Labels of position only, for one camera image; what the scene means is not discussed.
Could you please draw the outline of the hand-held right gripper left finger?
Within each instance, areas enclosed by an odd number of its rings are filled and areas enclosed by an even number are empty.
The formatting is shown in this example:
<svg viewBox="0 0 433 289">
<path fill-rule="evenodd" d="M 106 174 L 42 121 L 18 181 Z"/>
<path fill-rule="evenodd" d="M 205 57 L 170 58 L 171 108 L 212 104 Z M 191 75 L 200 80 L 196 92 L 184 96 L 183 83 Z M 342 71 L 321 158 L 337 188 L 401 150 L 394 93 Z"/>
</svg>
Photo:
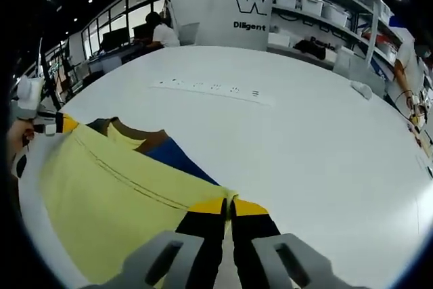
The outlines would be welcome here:
<svg viewBox="0 0 433 289">
<path fill-rule="evenodd" d="M 131 253 L 121 271 L 88 288 L 213 288 L 223 258 L 227 199 L 191 206 L 174 231 L 162 231 Z"/>
</svg>

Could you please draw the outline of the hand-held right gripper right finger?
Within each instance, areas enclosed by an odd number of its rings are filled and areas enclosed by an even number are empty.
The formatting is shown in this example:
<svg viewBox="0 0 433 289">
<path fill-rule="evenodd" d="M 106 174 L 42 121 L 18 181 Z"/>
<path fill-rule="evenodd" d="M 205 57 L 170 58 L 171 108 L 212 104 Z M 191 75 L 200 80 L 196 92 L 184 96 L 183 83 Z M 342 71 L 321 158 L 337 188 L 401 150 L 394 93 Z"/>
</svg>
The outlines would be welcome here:
<svg viewBox="0 0 433 289">
<path fill-rule="evenodd" d="M 281 233 L 268 211 L 231 202 L 233 258 L 242 288 L 351 288 L 328 258 L 293 234 Z"/>
</svg>

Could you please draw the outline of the person's left hand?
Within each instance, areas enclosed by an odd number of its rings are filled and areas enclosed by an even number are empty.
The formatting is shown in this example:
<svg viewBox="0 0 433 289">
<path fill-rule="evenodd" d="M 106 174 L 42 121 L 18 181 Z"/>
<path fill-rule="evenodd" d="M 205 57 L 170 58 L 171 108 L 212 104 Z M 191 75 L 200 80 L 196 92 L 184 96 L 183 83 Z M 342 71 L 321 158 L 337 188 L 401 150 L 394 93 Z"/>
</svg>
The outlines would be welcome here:
<svg viewBox="0 0 433 289">
<path fill-rule="evenodd" d="M 23 140 L 31 141 L 35 136 L 32 120 L 15 120 L 7 132 L 7 164 L 12 165 L 16 154 L 23 148 Z"/>
</svg>

